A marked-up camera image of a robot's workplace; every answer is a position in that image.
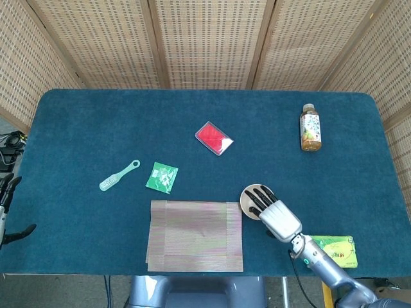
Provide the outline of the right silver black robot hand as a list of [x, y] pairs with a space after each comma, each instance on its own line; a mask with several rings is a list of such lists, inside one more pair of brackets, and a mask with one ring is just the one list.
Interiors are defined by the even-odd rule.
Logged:
[[282, 243], [290, 243], [302, 232], [301, 221], [279, 198], [259, 215], [257, 221], [262, 221]]

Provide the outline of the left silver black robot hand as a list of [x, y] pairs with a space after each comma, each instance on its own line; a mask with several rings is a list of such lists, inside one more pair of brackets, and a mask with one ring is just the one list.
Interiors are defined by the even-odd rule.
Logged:
[[21, 180], [21, 176], [15, 178], [13, 173], [9, 173], [4, 178], [0, 179], [0, 249], [4, 245], [28, 237], [37, 227], [36, 224], [31, 224], [21, 232], [12, 234], [6, 233], [7, 215], [10, 210], [15, 189]]

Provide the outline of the beige bowl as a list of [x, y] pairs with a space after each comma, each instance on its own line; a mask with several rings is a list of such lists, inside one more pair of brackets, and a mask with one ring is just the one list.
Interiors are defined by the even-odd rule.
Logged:
[[240, 207], [246, 216], [259, 220], [259, 215], [277, 200], [277, 196], [267, 186], [252, 184], [241, 192]]

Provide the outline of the brown woven placemat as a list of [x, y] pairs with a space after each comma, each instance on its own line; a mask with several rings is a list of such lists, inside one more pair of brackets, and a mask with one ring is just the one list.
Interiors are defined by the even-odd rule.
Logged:
[[237, 202], [151, 202], [149, 272], [243, 272], [242, 211]]

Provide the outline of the green yellow tissue pack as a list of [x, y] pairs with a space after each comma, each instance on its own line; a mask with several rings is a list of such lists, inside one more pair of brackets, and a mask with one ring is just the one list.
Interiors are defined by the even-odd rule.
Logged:
[[312, 235], [311, 237], [341, 268], [354, 269], [358, 267], [352, 236]]

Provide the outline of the yellow juice bottle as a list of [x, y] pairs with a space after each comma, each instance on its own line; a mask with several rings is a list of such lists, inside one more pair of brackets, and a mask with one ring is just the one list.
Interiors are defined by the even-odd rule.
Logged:
[[314, 104], [307, 103], [302, 108], [299, 119], [300, 141], [303, 151], [318, 151], [322, 147], [320, 116]]

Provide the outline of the mint green brush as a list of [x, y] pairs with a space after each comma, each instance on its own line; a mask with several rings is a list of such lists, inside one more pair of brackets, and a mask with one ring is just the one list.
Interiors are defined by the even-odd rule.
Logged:
[[127, 173], [137, 169], [140, 166], [139, 160], [133, 160], [131, 163], [121, 170], [118, 173], [114, 173], [110, 175], [108, 178], [104, 179], [104, 181], [100, 182], [99, 188], [101, 191], [105, 192], [110, 189], [112, 186], [116, 185]]

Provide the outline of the blue carpet table cover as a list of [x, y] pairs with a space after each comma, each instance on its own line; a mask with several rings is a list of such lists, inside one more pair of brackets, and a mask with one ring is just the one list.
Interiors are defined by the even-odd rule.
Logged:
[[[303, 151], [305, 104], [322, 147]], [[195, 137], [212, 122], [220, 156]], [[140, 166], [103, 192], [100, 182]], [[154, 162], [177, 167], [170, 194], [146, 187]], [[349, 92], [53, 89], [39, 101], [0, 249], [0, 273], [144, 275], [152, 200], [238, 201], [273, 190], [310, 235], [350, 235], [354, 277], [411, 276], [411, 223], [374, 100]]]

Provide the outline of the grey blue robot torso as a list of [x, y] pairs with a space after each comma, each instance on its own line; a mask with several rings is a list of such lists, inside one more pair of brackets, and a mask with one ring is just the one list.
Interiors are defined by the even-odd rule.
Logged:
[[262, 277], [133, 276], [124, 308], [267, 308]]

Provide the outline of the red card in clear case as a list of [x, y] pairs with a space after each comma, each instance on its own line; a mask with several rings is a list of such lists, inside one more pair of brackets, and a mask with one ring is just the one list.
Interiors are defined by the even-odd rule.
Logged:
[[208, 150], [220, 156], [234, 142], [212, 122], [206, 122], [196, 133], [195, 137]]

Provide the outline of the green sachet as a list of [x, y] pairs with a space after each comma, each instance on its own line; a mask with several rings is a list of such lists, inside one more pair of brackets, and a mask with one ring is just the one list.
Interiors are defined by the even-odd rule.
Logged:
[[146, 183], [146, 187], [162, 193], [170, 194], [177, 177], [178, 168], [154, 162], [152, 172]]

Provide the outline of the wicker folding screen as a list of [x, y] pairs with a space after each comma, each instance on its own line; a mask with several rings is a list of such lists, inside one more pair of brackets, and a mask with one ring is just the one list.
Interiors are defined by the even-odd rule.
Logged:
[[0, 0], [0, 128], [54, 88], [370, 94], [411, 217], [411, 0]]

